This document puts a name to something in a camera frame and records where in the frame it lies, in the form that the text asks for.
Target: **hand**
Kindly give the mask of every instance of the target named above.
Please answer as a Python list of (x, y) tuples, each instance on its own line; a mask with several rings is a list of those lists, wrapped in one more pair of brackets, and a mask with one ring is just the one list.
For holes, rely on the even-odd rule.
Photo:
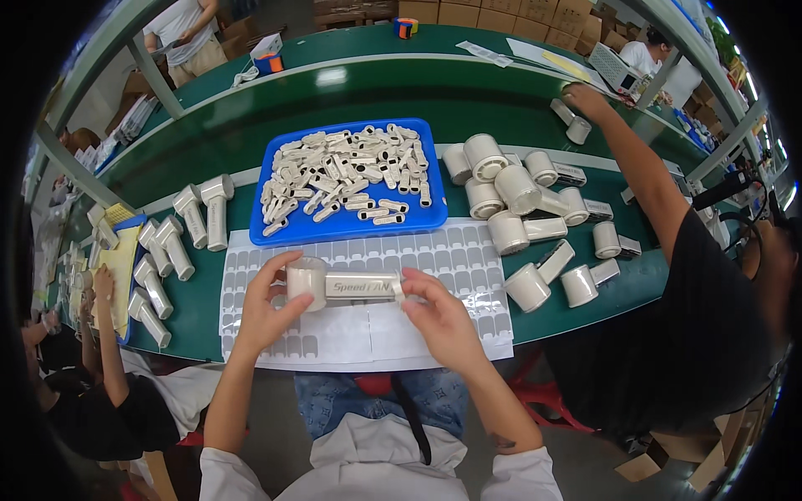
[(279, 310), (270, 304), (277, 295), (287, 294), (286, 286), (271, 285), (276, 280), (286, 281), (287, 275), (281, 268), (302, 255), (301, 251), (292, 251), (275, 256), (261, 267), (248, 284), (242, 306), (242, 323), (234, 349), (242, 347), (250, 355), (258, 356), (280, 338), (290, 324), (312, 304), (312, 294), (294, 297)]
[(111, 275), (111, 270), (103, 265), (95, 272), (95, 294), (98, 299), (103, 301), (111, 301), (111, 296), (114, 294), (114, 277)]
[(195, 35), (196, 35), (196, 33), (195, 33), (194, 30), (191, 30), (191, 29), (190, 30), (186, 30), (184, 33), (182, 33), (178, 37), (178, 40), (176, 40), (176, 45), (174, 45), (173, 47), (180, 47), (182, 45), (190, 43), (192, 41), (192, 39), (195, 38)]
[(429, 302), (423, 305), (406, 300), (401, 308), (423, 335), (432, 357), (463, 377), (486, 367), (488, 357), (462, 301), (431, 275), (413, 268), (404, 268), (401, 273), (407, 278), (401, 284), (404, 293)]
[(607, 103), (607, 99), (590, 85), (571, 83), (562, 89), (562, 100), (571, 107), (577, 108), (595, 123), (601, 123), (605, 117), (615, 110)]

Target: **patterned jeans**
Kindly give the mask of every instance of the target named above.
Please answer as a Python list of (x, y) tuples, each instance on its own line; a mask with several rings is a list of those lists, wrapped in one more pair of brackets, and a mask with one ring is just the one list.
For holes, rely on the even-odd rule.
[[(462, 439), (468, 389), (462, 378), (445, 368), (397, 373), (415, 401), (424, 425), (437, 426)], [(298, 411), (312, 439), (322, 437), (340, 424), (347, 413), (381, 419), (388, 414), (406, 418), (395, 392), (379, 397), (366, 395), (350, 374), (295, 373)]]

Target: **blue plastic tray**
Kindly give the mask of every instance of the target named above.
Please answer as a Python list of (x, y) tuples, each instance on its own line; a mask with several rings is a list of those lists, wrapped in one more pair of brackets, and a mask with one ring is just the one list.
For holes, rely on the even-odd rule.
[[(348, 129), (352, 132), (359, 132), (366, 125), (387, 129), (388, 123), (395, 123), (401, 127), (412, 129), (420, 135), (420, 142), (423, 146), (423, 153), (429, 162), (428, 174), (429, 189), (431, 191), (431, 207), (421, 208), (419, 205), (419, 195), (401, 195), (397, 190), (389, 190), (384, 182), (371, 184), (365, 190), (373, 200), (378, 201), (382, 198), (407, 202), (409, 212), (406, 220), (402, 224), (383, 224), (376, 226), (370, 221), (360, 221), (357, 219), (356, 212), (350, 212), (344, 208), (340, 212), (329, 216), (321, 223), (312, 221), (312, 216), (307, 216), (303, 212), (306, 202), (301, 201), (298, 209), (287, 217), (290, 223), (286, 228), (278, 230), (271, 236), (264, 236), (265, 223), (262, 221), (261, 214), (261, 187), (270, 179), (273, 173), (273, 155), (284, 143), (297, 141), (307, 134), (317, 131), (324, 131), (326, 134), (340, 132)], [(367, 236), (398, 235), (402, 233), (431, 231), (442, 226), (448, 217), (446, 207), (443, 180), (440, 177), (440, 169), (435, 153), (435, 143), (431, 137), (431, 128), (425, 120), (421, 119), (381, 119), (366, 120), (363, 122), (338, 123), (325, 127), (316, 127), (305, 131), (291, 132), (273, 138), (265, 150), (265, 158), (261, 163), (259, 173), (259, 183), (256, 188), (256, 195), (253, 198), (253, 211), (250, 221), (250, 240), (259, 246), (275, 245), (301, 245), (311, 244), (327, 240), (345, 240), (350, 238), (360, 238)]]

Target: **left hand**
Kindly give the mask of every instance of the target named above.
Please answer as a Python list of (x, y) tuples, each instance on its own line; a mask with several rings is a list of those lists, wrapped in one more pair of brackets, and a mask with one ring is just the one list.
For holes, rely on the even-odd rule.
[(277, 295), (287, 294), (284, 285), (271, 285), (276, 280), (286, 280), (286, 273), (281, 268), (302, 255), (302, 251), (292, 251), (275, 256), (261, 267), (248, 284), (242, 306), (242, 323), (234, 349), (241, 347), (248, 354), (258, 356), (280, 338), (290, 324), (312, 304), (312, 294), (295, 297), (279, 310), (270, 304)]
[(176, 40), (176, 45), (174, 45), (173, 47), (180, 47), (182, 45), (186, 45), (187, 43), (190, 43), (192, 41), (192, 39), (195, 38), (195, 35), (196, 35), (195, 31), (186, 30), (184, 33), (182, 33), (178, 37), (178, 40)]

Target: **black strap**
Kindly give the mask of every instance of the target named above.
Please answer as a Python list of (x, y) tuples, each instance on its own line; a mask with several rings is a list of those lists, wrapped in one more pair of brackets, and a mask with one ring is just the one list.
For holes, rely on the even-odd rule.
[(429, 439), (426, 438), (426, 434), (423, 432), (423, 424), (420, 422), (415, 402), (401, 384), (401, 378), (399, 378), (398, 374), (393, 373), (390, 376), (390, 384), (393, 387), (395, 396), (398, 397), (403, 412), (407, 415), (409, 427), (412, 429), (412, 434), (415, 436), (418, 447), (420, 447), (420, 454), (423, 456), (423, 464), (429, 466), (431, 465), (431, 446), (429, 445)]

